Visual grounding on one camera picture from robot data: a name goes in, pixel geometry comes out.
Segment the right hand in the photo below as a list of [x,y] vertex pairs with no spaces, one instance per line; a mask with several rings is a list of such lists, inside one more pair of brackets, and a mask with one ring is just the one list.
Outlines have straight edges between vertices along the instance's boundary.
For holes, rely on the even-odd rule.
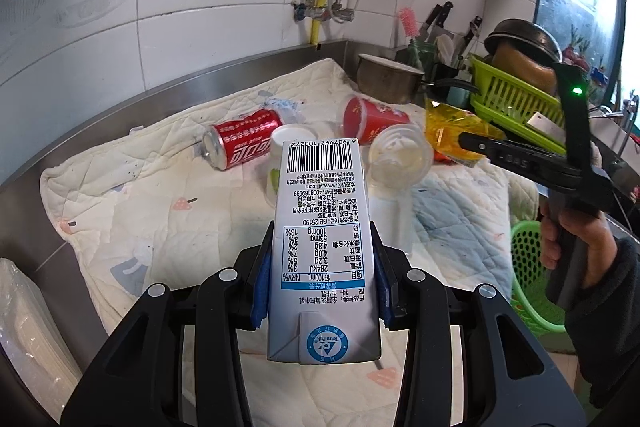
[[597,217],[592,217],[577,210],[564,209],[558,221],[554,222],[546,200],[541,203],[540,212],[542,214],[540,226],[542,265],[549,270],[554,270],[561,260],[559,237],[560,230],[563,229],[587,245],[587,269],[582,287],[596,285],[612,267],[617,256],[617,244],[605,215],[600,212]]

